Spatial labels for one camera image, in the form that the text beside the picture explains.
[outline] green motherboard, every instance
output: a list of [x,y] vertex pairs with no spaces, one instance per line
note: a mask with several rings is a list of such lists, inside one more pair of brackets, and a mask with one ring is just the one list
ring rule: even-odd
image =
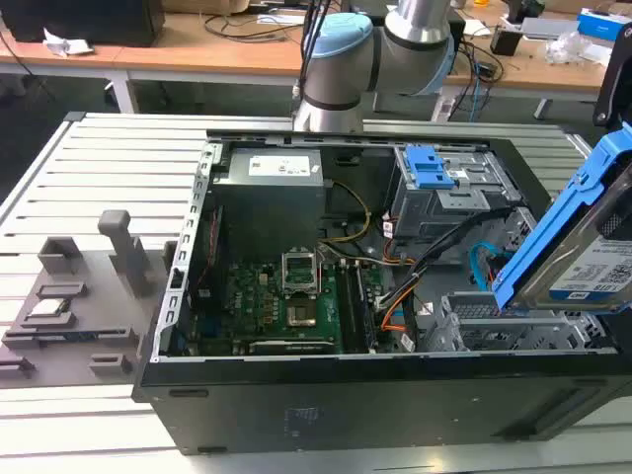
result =
[[[319,344],[328,354],[341,354],[343,335],[339,317],[337,267],[322,265],[318,294],[286,295],[282,290],[280,263],[236,263],[228,269],[223,308],[198,311],[195,333],[201,356],[257,354],[274,344]],[[369,299],[381,290],[380,269],[361,269]],[[288,273],[292,282],[309,282],[311,269]]]

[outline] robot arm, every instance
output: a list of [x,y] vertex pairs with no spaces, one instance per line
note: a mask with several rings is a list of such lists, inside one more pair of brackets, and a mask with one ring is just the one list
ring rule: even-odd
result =
[[309,62],[294,129],[362,132],[362,92],[437,90],[454,57],[447,8],[448,0],[400,0],[384,28],[374,28],[364,15],[328,15]]

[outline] blue box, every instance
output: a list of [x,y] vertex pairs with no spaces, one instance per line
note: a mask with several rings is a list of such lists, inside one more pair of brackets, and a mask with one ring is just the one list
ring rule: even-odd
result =
[[580,21],[578,30],[582,35],[610,41],[616,40],[623,25],[632,22],[632,18],[623,15],[597,15],[588,8],[583,8],[577,19]]

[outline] wooden desk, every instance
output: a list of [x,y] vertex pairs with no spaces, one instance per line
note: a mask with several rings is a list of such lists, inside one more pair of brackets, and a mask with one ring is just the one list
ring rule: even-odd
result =
[[[505,4],[500,0],[491,0],[487,7],[477,7],[473,2],[468,2],[464,13],[478,20],[493,30],[496,25],[501,25],[500,17],[507,12]],[[542,18],[572,20],[573,15],[545,12]],[[477,46],[490,51],[491,37],[467,37]],[[505,67],[503,79],[495,88],[519,88],[537,89],[548,91],[564,91],[597,94],[601,88],[605,68],[599,64],[583,61],[574,64],[549,64],[544,59],[545,41],[521,39],[514,56],[495,56],[501,60]],[[477,54],[481,60],[485,54]],[[448,78],[446,84],[467,84],[469,81],[469,63],[467,59],[458,54],[455,70],[457,75]]]
[[[252,17],[238,18],[234,22],[243,23],[248,19]],[[221,28],[221,19],[213,25],[216,29]],[[227,32],[245,35],[274,28],[278,27],[251,23]],[[298,44],[302,28],[286,31],[296,42],[285,37],[285,41],[250,44],[210,34],[198,15],[167,15],[163,33],[153,47],[124,47],[115,58],[114,66],[296,77],[301,63]]]
[[[501,0],[477,7],[472,0],[464,12],[493,27],[507,8]],[[545,13],[544,18],[572,18]],[[234,19],[241,23],[241,18]],[[231,33],[244,34],[270,26],[248,24]],[[165,29],[150,48],[97,46],[96,53],[67,59],[54,56],[43,45],[17,43],[5,38],[36,74],[103,77],[113,82],[122,112],[135,113],[137,105],[130,81],[158,80],[194,83],[267,84],[291,86],[300,68],[298,42],[301,29],[288,32],[296,42],[246,44],[209,34],[198,15],[167,15]],[[489,50],[490,37],[473,42]],[[515,56],[498,58],[505,76],[494,86],[492,96],[531,97],[569,101],[595,100],[605,69],[597,64],[547,64],[543,41],[522,39]],[[456,74],[448,76],[436,103],[433,120],[446,119],[455,98],[469,81],[467,60],[457,55]],[[23,73],[21,66],[0,44],[0,72]]]

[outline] motherboard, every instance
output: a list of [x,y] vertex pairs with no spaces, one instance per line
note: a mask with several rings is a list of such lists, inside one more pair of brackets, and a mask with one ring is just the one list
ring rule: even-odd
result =
[[[284,272],[283,261],[231,264],[221,310],[206,311],[201,305],[197,312],[193,333],[199,355],[343,354],[340,315],[349,308],[341,301],[345,290],[339,293],[348,272],[337,263],[321,262],[312,279],[308,265],[287,268]],[[371,265],[359,270],[368,306],[382,290],[381,270]],[[289,288],[298,284],[305,289],[292,291],[288,283]]]

